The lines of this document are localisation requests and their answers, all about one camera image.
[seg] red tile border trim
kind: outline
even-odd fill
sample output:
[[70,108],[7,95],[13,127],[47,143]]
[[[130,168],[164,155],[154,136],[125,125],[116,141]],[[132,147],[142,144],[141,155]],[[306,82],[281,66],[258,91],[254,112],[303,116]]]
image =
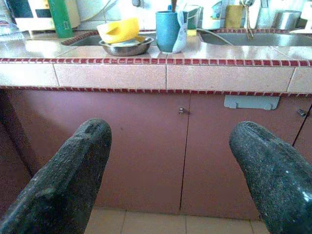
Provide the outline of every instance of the red tile border trim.
[[1,63],[123,64],[249,67],[312,67],[312,60],[199,59],[199,58],[0,58]]
[[126,89],[126,88],[95,88],[69,86],[0,86],[4,90],[41,90],[41,91],[77,91],[77,92],[104,92],[104,93],[136,93],[136,94],[207,94],[207,95],[246,95],[246,96],[274,96],[274,97],[306,97],[312,98],[312,93],[288,92],[255,92],[229,90],[187,90],[187,89]]

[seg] gray latch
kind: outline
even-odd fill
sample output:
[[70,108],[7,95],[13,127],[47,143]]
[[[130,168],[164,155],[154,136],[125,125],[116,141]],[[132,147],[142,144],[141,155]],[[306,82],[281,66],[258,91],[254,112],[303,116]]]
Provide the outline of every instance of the gray latch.
[[277,108],[279,99],[280,97],[271,96],[226,95],[224,98],[224,106],[231,109],[251,108],[270,111]]

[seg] green bottle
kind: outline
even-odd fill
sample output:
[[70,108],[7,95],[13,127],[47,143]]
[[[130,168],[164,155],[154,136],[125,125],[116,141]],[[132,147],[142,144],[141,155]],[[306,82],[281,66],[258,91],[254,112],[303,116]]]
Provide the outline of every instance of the green bottle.
[[65,0],[48,0],[50,12],[59,38],[72,38],[74,36],[70,24]]

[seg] cabinet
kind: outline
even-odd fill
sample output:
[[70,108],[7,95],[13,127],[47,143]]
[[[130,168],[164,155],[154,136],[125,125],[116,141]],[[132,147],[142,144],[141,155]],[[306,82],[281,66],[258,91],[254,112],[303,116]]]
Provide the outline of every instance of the cabinet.
[[312,109],[310,109],[294,147],[312,164]]
[[[33,173],[85,120],[102,118],[112,128],[113,143],[96,205],[245,219],[257,219],[258,212],[229,148],[231,130],[251,120],[292,144],[305,120],[297,110],[312,103],[282,97],[276,110],[265,111],[226,108],[221,95],[25,90],[7,95],[17,117],[10,118],[11,125],[21,126],[19,141],[31,147],[21,151]],[[299,151],[311,152],[311,127],[307,119],[296,142]]]
[[106,120],[113,134],[96,205],[178,213],[190,95],[8,91],[34,156],[34,172],[89,118]]
[[228,144],[230,132],[239,122],[250,120],[292,144],[304,121],[297,110],[308,110],[311,99],[282,97],[274,111],[229,109],[223,103],[223,96],[191,96],[181,212],[257,219],[245,178]]
[[30,175],[4,126],[0,123],[0,217],[29,181]]

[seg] door knob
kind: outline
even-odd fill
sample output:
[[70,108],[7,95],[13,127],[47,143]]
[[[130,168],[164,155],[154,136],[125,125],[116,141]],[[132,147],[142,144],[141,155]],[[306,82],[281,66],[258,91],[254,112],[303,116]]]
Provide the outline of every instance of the door knob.
[[179,108],[179,115],[182,115],[186,112],[186,110],[183,107]]

